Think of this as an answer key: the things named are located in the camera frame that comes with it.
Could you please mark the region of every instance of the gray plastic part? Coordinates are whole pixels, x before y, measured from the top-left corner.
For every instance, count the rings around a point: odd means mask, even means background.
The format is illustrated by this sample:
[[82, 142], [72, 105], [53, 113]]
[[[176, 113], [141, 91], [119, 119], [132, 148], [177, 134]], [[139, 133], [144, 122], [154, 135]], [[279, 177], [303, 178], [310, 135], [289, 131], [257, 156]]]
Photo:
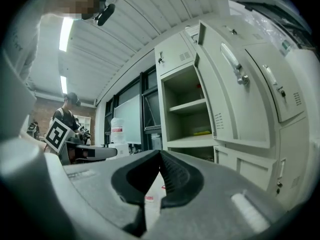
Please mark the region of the gray plastic part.
[[2, 183], [50, 238], [137, 239], [87, 203], [69, 180], [57, 155], [43, 154], [37, 146], [19, 138], [1, 142], [0, 154]]
[[87, 203], [104, 218], [123, 228], [135, 221], [139, 206], [120, 199], [111, 185], [111, 177], [117, 169], [141, 157], [137, 154], [102, 162], [66, 165], [63, 168]]
[[0, 140], [15, 138], [36, 103], [36, 97], [16, 75], [3, 49], [0, 52]]
[[197, 168], [204, 177], [204, 186], [185, 206], [162, 209], [159, 219], [142, 236], [143, 239], [230, 240], [252, 237], [255, 233], [231, 201], [231, 196], [244, 191], [268, 221], [275, 222], [285, 214], [275, 198], [236, 171], [190, 155], [168, 153]]
[[94, 157], [97, 159], [113, 158], [118, 153], [117, 149], [112, 147], [87, 146], [87, 145], [77, 145], [75, 147], [77, 149], [94, 150]]
[[[23, 139], [0, 143], [0, 179], [53, 239], [120, 239], [135, 236], [123, 228], [134, 223], [140, 208], [123, 202], [111, 185], [113, 173], [153, 151], [108, 161], [62, 166], [57, 155], [43, 154]], [[204, 186], [185, 206], [161, 210], [146, 240], [229, 240], [254, 232], [231, 201], [244, 193], [271, 223], [285, 214], [275, 198], [225, 166], [168, 152], [197, 168]]]

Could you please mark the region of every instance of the fluorescent light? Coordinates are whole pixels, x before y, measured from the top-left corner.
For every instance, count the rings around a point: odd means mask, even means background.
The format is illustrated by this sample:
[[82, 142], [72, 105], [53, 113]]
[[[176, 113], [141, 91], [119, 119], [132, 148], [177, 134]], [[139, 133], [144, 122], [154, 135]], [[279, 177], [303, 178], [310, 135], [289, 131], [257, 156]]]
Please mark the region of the fluorescent light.
[[59, 44], [59, 49], [61, 51], [64, 51], [64, 52], [67, 51], [69, 35], [70, 35], [70, 31], [73, 23], [74, 23], [74, 20], [72, 18], [63, 19], [61, 34], [60, 34], [60, 44]]
[[65, 76], [60, 76], [62, 92], [67, 94], [67, 78]]

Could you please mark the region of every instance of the man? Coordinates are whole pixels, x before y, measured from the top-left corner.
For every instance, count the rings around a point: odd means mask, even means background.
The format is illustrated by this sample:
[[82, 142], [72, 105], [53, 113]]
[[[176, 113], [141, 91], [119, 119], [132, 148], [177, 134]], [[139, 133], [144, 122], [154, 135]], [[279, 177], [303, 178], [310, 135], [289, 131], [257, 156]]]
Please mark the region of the man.
[[75, 119], [75, 123], [76, 123], [76, 125], [78, 126], [78, 129], [79, 129], [79, 127], [81, 126], [81, 123], [79, 123], [79, 119], [78, 118]]
[[70, 92], [64, 97], [64, 104], [61, 108], [57, 109], [57, 111], [53, 115], [53, 120], [57, 118], [67, 127], [72, 129], [76, 134], [81, 134], [81, 131], [78, 130], [78, 125], [74, 115], [71, 112], [73, 106], [80, 106], [80, 101], [78, 96], [74, 92]]

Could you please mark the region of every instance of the shelf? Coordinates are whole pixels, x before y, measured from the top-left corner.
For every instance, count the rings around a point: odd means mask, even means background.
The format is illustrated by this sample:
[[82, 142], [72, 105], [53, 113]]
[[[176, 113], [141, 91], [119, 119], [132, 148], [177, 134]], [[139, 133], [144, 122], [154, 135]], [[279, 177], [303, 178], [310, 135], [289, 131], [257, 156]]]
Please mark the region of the shelf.
[[215, 140], [212, 134], [189, 136], [167, 142], [168, 148], [213, 147]]
[[171, 107], [169, 111], [175, 114], [191, 114], [194, 112], [205, 111], [206, 109], [206, 99], [202, 98], [186, 104]]

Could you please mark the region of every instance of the plastic bottle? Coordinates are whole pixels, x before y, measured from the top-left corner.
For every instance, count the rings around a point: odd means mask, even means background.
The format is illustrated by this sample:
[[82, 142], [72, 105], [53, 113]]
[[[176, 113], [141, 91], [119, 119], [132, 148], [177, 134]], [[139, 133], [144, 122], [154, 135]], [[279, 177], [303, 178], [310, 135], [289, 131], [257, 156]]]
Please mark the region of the plastic bottle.
[[122, 118], [112, 118], [111, 120], [111, 142], [112, 143], [126, 143], [125, 133], [123, 131], [124, 120]]

